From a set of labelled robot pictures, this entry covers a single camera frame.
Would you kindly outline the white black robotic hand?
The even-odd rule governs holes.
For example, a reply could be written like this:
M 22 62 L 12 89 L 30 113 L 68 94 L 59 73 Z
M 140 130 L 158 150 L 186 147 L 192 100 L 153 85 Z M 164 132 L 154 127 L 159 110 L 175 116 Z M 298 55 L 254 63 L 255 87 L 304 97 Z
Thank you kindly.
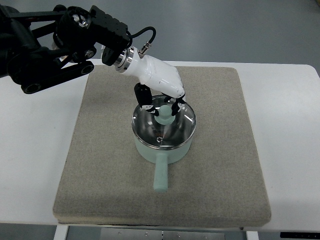
M 114 65 L 119 73 L 138 78 L 139 83 L 134 87 L 138 105 L 152 115 L 158 117 L 159 111 L 153 104 L 151 90 L 164 94 L 166 102 L 175 99 L 171 107 L 172 116 L 185 106 L 185 90 L 174 66 L 149 55 L 140 57 L 135 47 L 124 50 Z

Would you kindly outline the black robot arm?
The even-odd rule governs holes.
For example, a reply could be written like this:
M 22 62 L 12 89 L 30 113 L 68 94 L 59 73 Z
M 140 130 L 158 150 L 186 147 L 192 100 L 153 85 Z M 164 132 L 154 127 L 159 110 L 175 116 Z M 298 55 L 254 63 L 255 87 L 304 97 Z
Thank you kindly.
M 33 94 L 89 74 L 95 44 L 113 65 L 131 45 L 126 24 L 92 6 L 57 5 L 52 11 L 19 12 L 0 7 L 0 75 Z

